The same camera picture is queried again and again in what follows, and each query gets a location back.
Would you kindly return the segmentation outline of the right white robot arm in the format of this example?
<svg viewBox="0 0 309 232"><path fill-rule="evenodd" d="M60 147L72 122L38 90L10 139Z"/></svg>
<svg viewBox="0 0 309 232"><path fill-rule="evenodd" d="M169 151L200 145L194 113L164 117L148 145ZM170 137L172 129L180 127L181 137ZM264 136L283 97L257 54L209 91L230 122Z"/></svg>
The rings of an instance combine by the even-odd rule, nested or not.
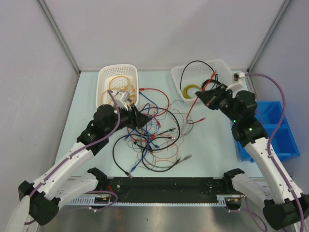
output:
<svg viewBox="0 0 309 232"><path fill-rule="evenodd" d="M252 181L243 171L231 170L223 181L228 194L239 191L262 207L268 224L275 230L300 223L309 215L309 196L293 181L270 144L263 125L256 119L255 95L241 90L235 96L227 86L197 91L196 96L211 110L220 110L232 122L234 139L250 154L262 173L268 190Z"/></svg>

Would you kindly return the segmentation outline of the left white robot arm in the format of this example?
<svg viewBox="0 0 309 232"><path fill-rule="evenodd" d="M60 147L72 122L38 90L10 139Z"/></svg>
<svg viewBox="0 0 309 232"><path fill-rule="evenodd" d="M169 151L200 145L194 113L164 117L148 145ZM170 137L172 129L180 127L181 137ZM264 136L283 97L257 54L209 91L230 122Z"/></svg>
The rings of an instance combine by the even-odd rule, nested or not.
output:
<svg viewBox="0 0 309 232"><path fill-rule="evenodd" d="M102 105L93 115L86 129L77 138L70 151L49 171L33 183L22 182L18 187L19 198L30 197L29 215L39 225L49 223L64 202L60 193L70 175L82 164L93 158L108 142L109 137L122 128L141 129L152 117L141 113L132 105L129 110Z"/></svg>

